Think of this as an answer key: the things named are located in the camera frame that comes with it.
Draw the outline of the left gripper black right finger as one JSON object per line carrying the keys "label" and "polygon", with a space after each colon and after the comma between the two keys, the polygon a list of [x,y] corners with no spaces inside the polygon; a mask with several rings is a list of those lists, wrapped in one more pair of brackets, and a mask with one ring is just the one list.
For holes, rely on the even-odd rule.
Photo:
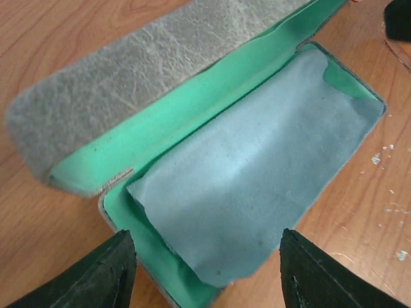
{"label": "left gripper black right finger", "polygon": [[286,307],[405,307],[355,275],[295,230],[280,243],[281,286]]}

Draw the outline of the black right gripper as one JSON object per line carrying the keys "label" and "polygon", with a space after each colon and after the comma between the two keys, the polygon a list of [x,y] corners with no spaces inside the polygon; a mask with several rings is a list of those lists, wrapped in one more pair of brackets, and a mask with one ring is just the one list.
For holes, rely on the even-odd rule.
{"label": "black right gripper", "polygon": [[388,39],[410,42],[411,0],[393,0],[384,9],[383,19]]}

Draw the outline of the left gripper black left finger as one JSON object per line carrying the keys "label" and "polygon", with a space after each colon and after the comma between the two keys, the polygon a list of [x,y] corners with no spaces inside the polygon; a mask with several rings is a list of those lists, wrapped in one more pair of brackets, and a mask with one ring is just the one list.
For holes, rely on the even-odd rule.
{"label": "left gripper black left finger", "polygon": [[136,276],[130,231],[121,230],[9,307],[129,307]]}

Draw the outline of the light blue cleaning cloth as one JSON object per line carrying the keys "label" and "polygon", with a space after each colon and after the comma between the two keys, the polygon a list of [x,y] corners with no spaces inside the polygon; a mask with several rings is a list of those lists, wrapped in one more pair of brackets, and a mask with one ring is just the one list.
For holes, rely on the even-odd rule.
{"label": "light blue cleaning cloth", "polygon": [[202,282],[256,271],[382,115],[327,83],[328,65],[317,49],[296,56],[128,186]]}

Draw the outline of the grey leather glasses case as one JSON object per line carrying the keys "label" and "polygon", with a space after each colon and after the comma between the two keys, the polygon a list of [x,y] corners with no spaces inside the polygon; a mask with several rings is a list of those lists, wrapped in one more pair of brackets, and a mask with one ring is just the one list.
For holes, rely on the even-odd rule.
{"label": "grey leather glasses case", "polygon": [[102,216],[131,232],[138,263],[172,306],[209,307],[228,284],[202,282],[128,186],[307,50],[326,56],[327,83],[377,99],[383,115],[377,93],[311,41],[343,5],[191,1],[25,89],[6,109],[5,125],[40,181],[100,197]]}

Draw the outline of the red thin-frame sunglasses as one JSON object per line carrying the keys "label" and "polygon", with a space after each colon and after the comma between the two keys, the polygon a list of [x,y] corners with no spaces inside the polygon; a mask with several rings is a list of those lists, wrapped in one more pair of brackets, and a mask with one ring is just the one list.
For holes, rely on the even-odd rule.
{"label": "red thin-frame sunglasses", "polygon": [[381,26],[381,33],[384,36],[384,41],[389,50],[410,72],[410,42],[401,42],[387,38],[385,33],[384,19]]}

